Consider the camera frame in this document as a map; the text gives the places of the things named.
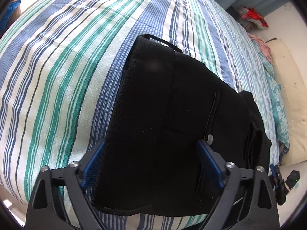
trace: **mattress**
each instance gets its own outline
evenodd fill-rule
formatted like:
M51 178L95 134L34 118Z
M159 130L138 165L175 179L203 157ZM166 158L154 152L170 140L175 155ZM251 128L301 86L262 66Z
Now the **mattress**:
M235 91L250 91L272 141L270 162L278 163L261 60L216 2L39 0L0 40L0 184L14 197L26 204L41 166L65 167L105 136L122 67L142 33L173 43ZM71 208L65 191L64 202ZM182 229L206 217L99 216L109 229Z

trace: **pillow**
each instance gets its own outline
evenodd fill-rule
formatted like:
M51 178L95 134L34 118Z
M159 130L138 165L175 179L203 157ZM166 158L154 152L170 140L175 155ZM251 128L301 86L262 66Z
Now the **pillow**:
M289 129L289 152L281 164L291 165L307 160L307 90L300 71L287 46L281 40L267 43L271 48L275 80L281 84Z

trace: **blue cloth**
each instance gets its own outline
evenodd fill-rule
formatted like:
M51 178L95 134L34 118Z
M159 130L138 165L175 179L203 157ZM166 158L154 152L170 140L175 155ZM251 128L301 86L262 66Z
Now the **blue cloth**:
M5 26L7 25L7 22L10 19L10 16L14 13L14 10L19 6L20 3L21 3L20 0L14 1L8 7L7 11L4 13L2 19L0 20L0 31L5 30Z
M269 63L268 59L264 56L259 49L259 44L253 41L253 44L258 52L259 58L262 61L266 79L269 86L269 94L273 108L273 117L275 122L277 140L285 145L284 152L289 149L289 134L288 134L288 121L286 117L284 102L281 96L281 86L274 80L274 69Z

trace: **blue stripe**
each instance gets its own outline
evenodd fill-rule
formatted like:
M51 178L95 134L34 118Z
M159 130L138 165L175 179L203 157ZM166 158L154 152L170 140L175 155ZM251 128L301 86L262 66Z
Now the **blue stripe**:
M169 218L170 217L164 217L164 226L161 228L161 230L166 230L167 226L168 226L168 222L169 222Z
M82 4L83 2L85 2L86 0L78 0L74 3L74 5L77 4ZM4 170L4 178L5 181L11 191L11 193L15 196L15 192L13 191L13 187L10 181L10 158L13 152L13 146L15 144L16 141L16 134L17 134L17 124L19 122L19 114L20 114L20 110L21 110L21 106L19 106L20 104L23 104L25 96L26 96L26 91L28 90L28 87L31 83L32 77L33 77L33 70L36 67L37 61L39 60L39 57L42 55L42 53L62 34L62 32L69 26L71 25L73 22L75 22L78 18L81 17L81 15L83 13L85 13L88 9L88 7L93 7L99 0L93 0L90 3L87 4L87 6L85 8L81 8L78 10L78 12L76 14L74 14L71 18L67 19L64 23L62 23L56 30L55 32L53 32L53 34L42 44L38 47L38 49L35 51L35 53L33 54L31 61L30 61L30 66L29 69L27 70L27 73L25 75L25 78L23 79L19 90L18 90L18 94L16 96L16 100L13 104L13 112L12 112L12 119L11 119L11 124L10 124L10 129L9 129L9 136L8 136L8 140L7 140L7 144L5 147L5 160L4 160L4 164L3 164L3 170ZM21 58L21 60L19 61L19 63L17 64L14 73L15 72L21 72L22 67L25 64L25 61L27 60L27 55L29 54L30 51L30 47L32 47L36 42L39 42L42 37L43 34L46 34L51 28L52 26L59 21L62 17L64 17L65 15L69 14L72 10L74 9L74 6L70 6L68 9L66 9L63 13L59 14L57 17L54 17L53 20L50 21L50 23L47 25L47 27L42 31L43 33L39 34L33 41L31 41L27 47L25 52L23 53L23 56ZM8 89L11 90L9 96L12 93L13 88L8 87L6 93L8 93ZM2 101L2 107L1 107L1 113L3 112L3 103L4 101Z
M169 217L169 218L170 218L170 222L169 222L169 225L168 225L168 230L171 230L173 222L174 222L174 217Z
M176 230L179 229L179 227L180 227L180 225L181 225L181 222L182 222L182 219L183 219L183 217L181 217L181 219L180 219L180 221L179 221L179 224L178 224L178 227L176 228Z
M13 88L17 82L18 76L21 73L23 67L26 64L26 61L29 57L29 53L31 48L38 42L40 42L43 37L54 27L54 25L60 21L64 16L69 15L70 12L72 12L75 9L75 5L80 5L82 3L84 3L86 0L78 0L76 1L74 4L70 5L64 12L60 13L59 15L55 16L47 25L47 27L45 29L42 30L41 33L39 33L35 39L33 39L31 42L29 42L22 54L22 57L20 58L20 60L18 61L18 64L16 65L10 79L7 85L7 89L3 95L3 100L2 100L2 104L1 104L1 109L0 109L0 117L1 117L1 121L0 121L0 137L2 136L3 133L3 127L4 127L4 123L5 123L5 118L7 116L7 107L8 107L8 101L12 95L13 92ZM91 1L89 4L87 4L88 7L93 7L99 0L93 0ZM67 19L64 23L62 23L53 33L51 36L49 36L47 38L47 40L41 44L36 51L33 53L31 60L30 60L30 67L27 70L27 73L25 75L25 78L23 79L22 82L25 81L25 79L27 79L27 76L29 76L29 72L31 72L35 66L37 61L39 60L39 58L41 57L42 53L50 46L52 45L52 43L62 34L62 32L69 26L71 25L73 22L75 22L82 14L84 14L87 11L87 7L83 7L81 9L79 9L77 11L76 14L74 14L72 17L70 17L69 19Z
M54 13L62 9L66 4L70 4L72 0L56 0L42 11L36 18L29 23L14 40L6 47L0 59L0 89L2 88L5 76L10 69L17 54L21 51L24 43L47 21Z
M166 219L166 217L163 217L162 225L161 225L161 230L165 230L165 219Z
M215 3L214 0L210 0L210 1L211 1L211 5L216 6L215 5L216 3ZM229 27L231 27L231 26L236 28L236 31L240 31L243 28L236 21L234 21L234 19L228 13L226 13L226 12L225 12L226 18L223 17L223 14L220 13L220 12L217 13L217 16L219 17L220 21L224 22L224 33L227 33L228 38L231 41L231 47L234 48L234 51L233 51L232 54L235 54L240 59L240 67L242 68L242 71L244 73L244 77L243 78L245 79L246 83L248 84L248 87L254 91L254 89L253 89L254 86L251 84L251 81L250 81L249 75L248 75L248 71L247 71L247 68L246 68L246 61L243 59L243 53L247 53L248 57L250 58L249 52L242 49L242 47L245 48L245 44L239 45L238 41L235 41L234 35L229 30Z
M225 34L224 34L223 30L219 27L218 23L216 24L216 27L217 27L217 29L220 33L222 42L224 43L224 50L226 52L226 56L228 56L228 58L229 58L229 64L231 65L231 68L234 71L234 75L232 75L232 77L234 77L236 89L237 89L237 91L239 91L240 85L239 85L239 81L238 81L238 77L237 77L238 72L237 72L236 66L233 65L232 62L231 62L231 59L233 59L233 56L232 56L232 53L229 50L228 39L225 37Z
M195 44L194 44L194 30L193 30L193 21L192 21L192 9L191 9L190 3L188 5L189 5L188 10L190 11L190 18L191 18L192 42L193 42L192 47L193 47L193 51L195 54L195 56L191 56L191 53L190 53L190 56L196 59L196 51L195 51Z
M183 25L182 25L182 38L184 45L184 54L191 56L190 46L189 46L189 23L188 23L188 7L187 1L183 0Z
M149 220L150 220L151 215L146 215L146 227L144 228L144 230L148 230L149 229Z
M144 229L145 217L146 217L146 214L140 213L140 223L139 223L139 226L138 226L138 228L136 230L143 230Z
M126 230L127 220L128 220L128 217L122 216L122 230Z
M122 68L137 35L150 33L162 37L163 25L171 0L152 0L142 12L138 20L123 41L110 66L106 80L102 86L93 116L88 150L105 136L112 113L116 93L118 91Z
M148 215L147 216L147 226L145 230L152 230L154 223L154 215Z
M214 47L215 47L216 52L217 52L217 56L218 56L219 61L220 61L222 80L225 81L230 87L232 87L234 89L234 84L233 84L233 81L232 81L232 74L231 74L230 68L227 64L228 60L227 60L225 52L223 51L220 39L218 37L217 29L213 26L213 22L212 22L209 14L208 14L206 8L205 8L205 5L202 2L199 2L198 4L201 7L202 13L203 13L206 21L208 22L208 29L209 29L210 35L213 39L213 44L214 44Z
M101 8L101 6L104 5L104 3L105 3L105 2L103 2L101 5L99 5L99 7L97 7L96 9L94 9L93 11L91 11L90 13L88 13L87 17L84 18L74 29L72 29L71 32L73 32L77 27L79 27L79 26L80 26L80 25L81 25L81 24L82 24L92 13L94 13L94 12L97 11L97 10L99 10L99 9ZM61 45L61 43L68 37L69 34L70 34L70 33L68 33L68 34L64 37L64 39L59 43L59 45ZM40 74L41 74L41 72L42 72L42 70L43 70L43 68L44 68L45 63L48 62L48 59L49 59L49 57L53 54L53 52L48 56L47 60L46 60L46 61L44 62L44 64L42 65L41 70L40 70ZM35 92L36 92L36 89L37 89L38 84L39 84L39 78L38 78L38 81L37 81L36 88L35 88L35 90L34 90L34 95L35 95ZM30 108L31 108L31 105L32 105L32 102L33 102L33 97L32 97L32 100L31 100L31 103L30 103L28 112L27 112L27 117L28 117L28 114L29 114L29 111L30 111ZM22 136L22 140L21 140L20 152L21 152L21 149L22 149L23 136Z
M178 30L178 20L179 20L179 12L180 12L180 0L175 1L175 6L172 14L171 25L169 28L169 42L176 45L177 44L177 30Z

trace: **black backpack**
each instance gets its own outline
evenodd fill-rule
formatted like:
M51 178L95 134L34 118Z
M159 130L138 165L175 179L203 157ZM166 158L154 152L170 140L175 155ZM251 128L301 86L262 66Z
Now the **black backpack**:
M108 126L94 206L124 216L208 214L219 192L202 173L200 139L240 168L268 172L271 141L252 94L237 93L176 46L138 36Z

